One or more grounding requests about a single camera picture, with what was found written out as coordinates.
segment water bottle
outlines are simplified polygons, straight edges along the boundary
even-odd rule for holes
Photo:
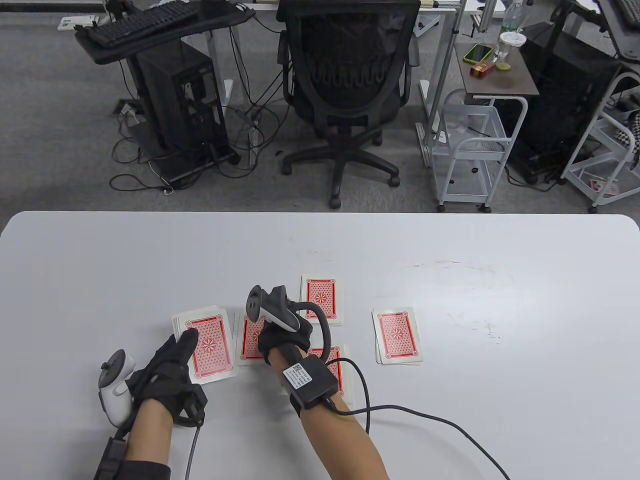
[[[513,3],[509,5],[507,11],[504,12],[500,33],[506,31],[518,31],[522,25],[523,19],[524,8],[522,6],[522,0],[513,0]]]

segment keyboard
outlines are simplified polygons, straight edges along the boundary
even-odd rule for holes
[[[105,48],[112,48],[144,38],[197,14],[193,4],[173,0],[106,25],[87,28],[86,31],[94,42]]]

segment gloved hand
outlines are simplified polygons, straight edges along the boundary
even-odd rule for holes
[[[264,361],[269,364],[269,351],[278,345],[291,343],[297,345],[305,352],[311,346],[311,331],[314,329],[309,321],[298,315],[300,329],[297,332],[287,332],[282,327],[272,322],[265,322],[258,337],[258,350],[262,353]]]
[[[171,413],[173,421],[184,408],[185,385],[189,385],[187,361],[198,344],[198,330],[186,330],[178,342],[172,335],[142,370],[133,372],[127,386],[134,398],[134,409],[149,398],[158,400]]]

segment armrest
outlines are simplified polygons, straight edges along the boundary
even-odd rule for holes
[[[288,104],[291,104],[292,98],[289,93],[289,39],[287,38],[286,30],[280,32],[278,65],[282,65],[282,96]]]
[[[280,32],[280,39],[278,41],[278,65],[289,66],[289,41],[286,30]]]
[[[415,36],[415,33],[412,33],[411,40],[409,40],[407,63],[409,67],[420,66],[420,49],[418,48],[418,38]]]
[[[411,93],[411,68],[418,67],[419,65],[420,51],[418,50],[418,39],[415,33],[412,33],[411,40],[409,40],[406,62],[404,63],[404,91],[400,98],[400,106],[406,105],[409,101],[409,94]]]

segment forearm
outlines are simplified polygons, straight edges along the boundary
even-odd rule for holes
[[[145,400],[129,434],[126,460],[152,461],[167,465],[173,418],[158,401]]]
[[[282,371],[290,365],[275,349],[269,353],[269,362],[286,385]],[[333,395],[332,400],[338,410],[349,410],[340,395]],[[318,405],[302,410],[300,420],[332,480],[388,480],[378,450],[354,417],[343,417]]]

